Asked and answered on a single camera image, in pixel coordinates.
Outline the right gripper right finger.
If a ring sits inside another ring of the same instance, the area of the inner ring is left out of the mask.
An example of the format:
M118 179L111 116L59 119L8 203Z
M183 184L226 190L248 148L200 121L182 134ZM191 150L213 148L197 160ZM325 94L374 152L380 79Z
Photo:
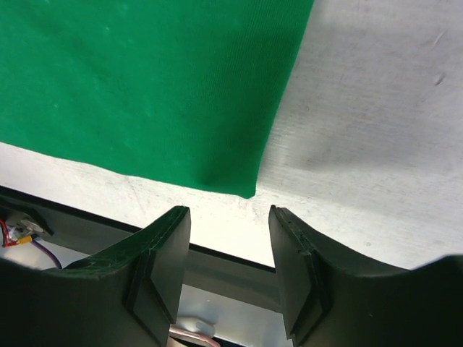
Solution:
M374 260L290 210L268 217L286 336L295 346L460 346L462 257L413 270Z

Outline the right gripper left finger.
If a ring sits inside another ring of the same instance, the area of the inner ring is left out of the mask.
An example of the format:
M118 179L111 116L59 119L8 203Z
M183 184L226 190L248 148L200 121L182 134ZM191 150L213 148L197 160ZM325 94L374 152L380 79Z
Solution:
M149 226L63 269L1 261L3 346L165 346L176 321L190 211Z

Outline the green t shirt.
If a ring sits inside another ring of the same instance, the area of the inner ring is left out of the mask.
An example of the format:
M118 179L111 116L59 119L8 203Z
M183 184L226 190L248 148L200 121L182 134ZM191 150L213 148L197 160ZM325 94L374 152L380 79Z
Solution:
M250 198L311 1L3 1L1 141Z

